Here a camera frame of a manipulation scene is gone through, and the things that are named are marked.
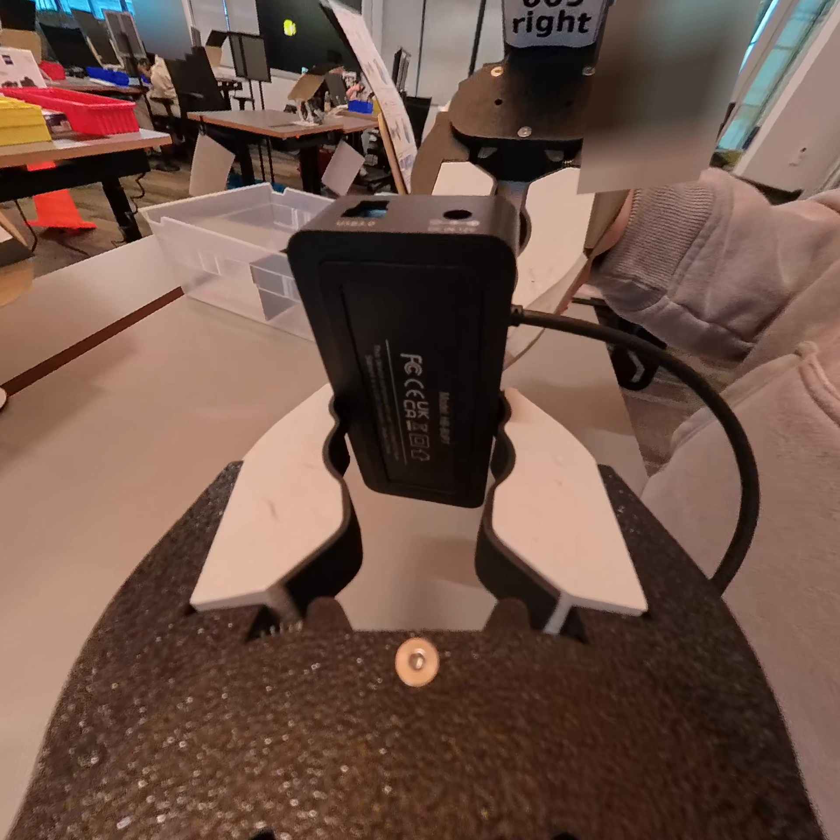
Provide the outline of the white poster board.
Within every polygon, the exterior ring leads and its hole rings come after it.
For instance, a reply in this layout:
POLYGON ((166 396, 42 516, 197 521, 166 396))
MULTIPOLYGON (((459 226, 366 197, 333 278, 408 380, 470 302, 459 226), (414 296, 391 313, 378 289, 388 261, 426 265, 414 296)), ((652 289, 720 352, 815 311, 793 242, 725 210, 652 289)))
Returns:
POLYGON ((392 80, 391 72, 386 68, 362 14, 341 2, 326 1, 320 4, 350 46, 360 65, 362 76, 370 83, 395 154, 392 168, 398 168, 402 184, 410 193, 417 143, 402 96, 392 80))

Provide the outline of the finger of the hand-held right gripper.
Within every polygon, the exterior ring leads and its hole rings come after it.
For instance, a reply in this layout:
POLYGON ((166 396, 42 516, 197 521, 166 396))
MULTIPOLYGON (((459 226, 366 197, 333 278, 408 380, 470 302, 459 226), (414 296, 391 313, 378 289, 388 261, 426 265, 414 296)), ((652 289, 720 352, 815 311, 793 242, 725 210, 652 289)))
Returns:
POLYGON ((434 196, 492 196, 496 180, 469 160, 447 112, 439 112, 417 151, 410 193, 434 196))
POLYGON ((557 307, 585 264, 594 195, 578 193, 580 169, 565 167, 528 187, 528 237, 518 257, 518 306, 557 307))

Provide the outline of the orange traffic cone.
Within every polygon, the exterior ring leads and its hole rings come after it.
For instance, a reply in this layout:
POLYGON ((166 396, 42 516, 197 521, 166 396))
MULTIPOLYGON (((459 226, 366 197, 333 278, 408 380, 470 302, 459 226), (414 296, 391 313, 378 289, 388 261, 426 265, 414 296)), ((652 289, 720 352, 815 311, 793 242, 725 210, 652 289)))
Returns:
POLYGON ((82 218, 68 190, 41 193, 33 196, 35 217, 32 228, 63 230, 71 233, 97 229, 93 222, 82 218))

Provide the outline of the clear plastic bin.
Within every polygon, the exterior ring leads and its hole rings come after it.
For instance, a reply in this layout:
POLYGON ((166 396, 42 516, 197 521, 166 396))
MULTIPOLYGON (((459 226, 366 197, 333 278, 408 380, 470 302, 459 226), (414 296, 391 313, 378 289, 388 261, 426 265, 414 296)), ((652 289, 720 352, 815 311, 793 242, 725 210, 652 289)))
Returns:
POLYGON ((286 251, 290 237, 332 203, 259 184, 141 213, 187 297, 313 342, 286 251))

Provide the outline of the large dark wall screen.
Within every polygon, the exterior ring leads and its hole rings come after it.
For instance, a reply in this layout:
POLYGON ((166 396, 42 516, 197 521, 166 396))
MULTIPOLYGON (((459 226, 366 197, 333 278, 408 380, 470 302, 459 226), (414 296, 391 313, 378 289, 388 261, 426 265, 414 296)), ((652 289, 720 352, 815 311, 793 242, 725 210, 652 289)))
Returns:
POLYGON ((271 69, 300 75, 332 63, 361 70, 320 1, 256 1, 255 8, 271 69))

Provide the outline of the black monitor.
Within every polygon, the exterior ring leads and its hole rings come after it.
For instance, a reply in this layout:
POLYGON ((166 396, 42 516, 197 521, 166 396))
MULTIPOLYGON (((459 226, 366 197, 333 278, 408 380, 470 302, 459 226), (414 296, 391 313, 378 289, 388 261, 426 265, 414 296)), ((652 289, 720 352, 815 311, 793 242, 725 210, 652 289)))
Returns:
POLYGON ((262 83, 271 82, 266 43, 260 35, 228 31, 227 44, 230 48, 237 79, 262 83))

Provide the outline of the person's right forearm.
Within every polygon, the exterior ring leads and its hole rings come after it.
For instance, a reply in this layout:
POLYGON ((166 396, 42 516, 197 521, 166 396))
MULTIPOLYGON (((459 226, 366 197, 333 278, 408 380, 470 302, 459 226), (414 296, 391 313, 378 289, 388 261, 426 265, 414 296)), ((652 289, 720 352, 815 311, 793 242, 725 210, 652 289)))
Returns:
POLYGON ((591 285, 668 346, 745 371, 814 350, 838 366, 839 191, 772 205, 719 169, 635 193, 591 285))

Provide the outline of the white paper sheet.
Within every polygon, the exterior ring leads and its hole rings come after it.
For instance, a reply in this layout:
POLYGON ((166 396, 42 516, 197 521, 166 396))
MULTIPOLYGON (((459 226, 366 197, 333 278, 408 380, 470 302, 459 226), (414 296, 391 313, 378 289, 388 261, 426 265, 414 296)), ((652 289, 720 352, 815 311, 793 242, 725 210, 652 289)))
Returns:
POLYGON ((189 197, 206 196, 226 191, 228 176, 234 163, 235 153, 206 133, 199 133, 191 164, 188 186, 189 197))
POLYGON ((364 155, 342 140, 321 176, 322 184, 335 196, 346 196, 364 165, 364 155))

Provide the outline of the red plastic tray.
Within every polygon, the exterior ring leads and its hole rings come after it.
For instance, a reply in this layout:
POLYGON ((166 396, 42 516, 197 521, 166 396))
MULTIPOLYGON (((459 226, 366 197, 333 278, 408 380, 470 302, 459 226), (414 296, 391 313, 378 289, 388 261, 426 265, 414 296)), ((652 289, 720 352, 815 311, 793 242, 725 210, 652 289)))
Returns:
POLYGON ((140 131, 131 101, 56 87, 4 87, 2 95, 63 113, 76 133, 106 137, 140 131))

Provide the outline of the brown-topped desk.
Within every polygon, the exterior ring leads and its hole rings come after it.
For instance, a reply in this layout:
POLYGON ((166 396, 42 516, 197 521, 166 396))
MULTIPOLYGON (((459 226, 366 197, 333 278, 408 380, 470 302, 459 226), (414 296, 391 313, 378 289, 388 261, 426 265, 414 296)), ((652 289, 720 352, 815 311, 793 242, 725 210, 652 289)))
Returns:
POLYGON ((234 146, 235 161, 243 186, 256 184, 251 147, 297 152, 302 189, 320 195, 322 174, 319 150, 335 145, 345 137, 373 130, 375 121, 369 115, 342 112, 326 117, 322 123, 303 122, 297 114, 277 110, 211 110, 195 111, 186 117, 202 130, 214 129, 234 146))

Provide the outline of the white printed box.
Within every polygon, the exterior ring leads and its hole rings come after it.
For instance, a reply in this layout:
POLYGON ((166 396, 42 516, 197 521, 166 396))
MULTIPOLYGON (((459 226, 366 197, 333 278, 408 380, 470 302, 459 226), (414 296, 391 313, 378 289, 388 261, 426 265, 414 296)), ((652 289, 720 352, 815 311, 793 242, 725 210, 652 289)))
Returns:
POLYGON ((47 88, 46 78, 31 51, 1 47, 1 89, 47 88))

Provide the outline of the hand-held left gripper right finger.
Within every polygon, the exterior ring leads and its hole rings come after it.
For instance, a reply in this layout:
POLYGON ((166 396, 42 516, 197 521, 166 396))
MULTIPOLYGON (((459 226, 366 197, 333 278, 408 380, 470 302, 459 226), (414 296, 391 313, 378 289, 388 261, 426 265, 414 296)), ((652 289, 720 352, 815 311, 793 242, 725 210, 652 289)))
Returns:
POLYGON ((560 422, 515 389, 500 398, 476 574, 515 599, 531 628, 563 630, 573 609, 642 616, 648 601, 599 466, 560 422))

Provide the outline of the yellow plastic tray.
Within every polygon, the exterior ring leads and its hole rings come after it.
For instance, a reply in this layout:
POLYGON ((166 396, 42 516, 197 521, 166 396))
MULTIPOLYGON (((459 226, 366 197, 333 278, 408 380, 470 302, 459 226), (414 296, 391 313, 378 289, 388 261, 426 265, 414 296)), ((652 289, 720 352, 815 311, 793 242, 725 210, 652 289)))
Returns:
POLYGON ((16 98, 1 97, 2 148, 50 141, 46 117, 39 106, 16 98))

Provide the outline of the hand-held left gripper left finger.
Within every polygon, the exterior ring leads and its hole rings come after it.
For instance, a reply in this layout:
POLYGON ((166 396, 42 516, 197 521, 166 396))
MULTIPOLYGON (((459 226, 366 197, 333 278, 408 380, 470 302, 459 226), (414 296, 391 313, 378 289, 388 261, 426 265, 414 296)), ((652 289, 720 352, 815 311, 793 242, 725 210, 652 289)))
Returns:
POLYGON ((245 456, 190 597, 197 612, 305 614, 361 569, 345 431, 324 385, 245 456))

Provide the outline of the black usb hub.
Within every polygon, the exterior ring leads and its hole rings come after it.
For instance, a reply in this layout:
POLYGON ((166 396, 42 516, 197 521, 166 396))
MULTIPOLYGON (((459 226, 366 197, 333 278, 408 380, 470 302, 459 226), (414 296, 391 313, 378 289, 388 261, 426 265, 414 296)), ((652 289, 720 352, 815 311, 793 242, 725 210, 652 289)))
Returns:
POLYGON ((290 236, 293 279, 370 489, 482 505, 518 247, 518 213, 498 196, 348 196, 290 236))

